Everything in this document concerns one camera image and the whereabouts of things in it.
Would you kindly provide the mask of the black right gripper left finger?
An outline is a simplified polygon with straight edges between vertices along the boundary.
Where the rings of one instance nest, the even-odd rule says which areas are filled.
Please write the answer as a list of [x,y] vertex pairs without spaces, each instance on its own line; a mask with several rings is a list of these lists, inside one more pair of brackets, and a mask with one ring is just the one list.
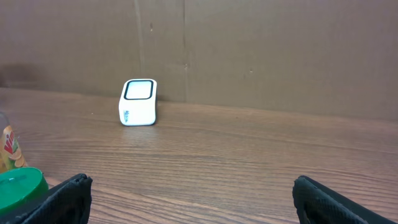
[[87,224],[92,182],[86,174],[74,175],[43,195],[1,215],[1,224]]

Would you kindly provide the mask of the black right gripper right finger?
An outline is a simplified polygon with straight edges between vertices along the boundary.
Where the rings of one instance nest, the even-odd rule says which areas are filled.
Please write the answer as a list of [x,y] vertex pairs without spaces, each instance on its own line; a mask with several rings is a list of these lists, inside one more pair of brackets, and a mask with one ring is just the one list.
[[300,224],[397,224],[304,175],[292,196]]

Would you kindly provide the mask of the green lid jar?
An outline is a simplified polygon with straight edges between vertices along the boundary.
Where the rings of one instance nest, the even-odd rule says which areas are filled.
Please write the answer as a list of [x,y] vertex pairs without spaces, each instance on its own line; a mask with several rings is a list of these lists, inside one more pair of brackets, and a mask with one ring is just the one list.
[[41,170],[21,167],[1,173],[1,215],[32,201],[49,190]]

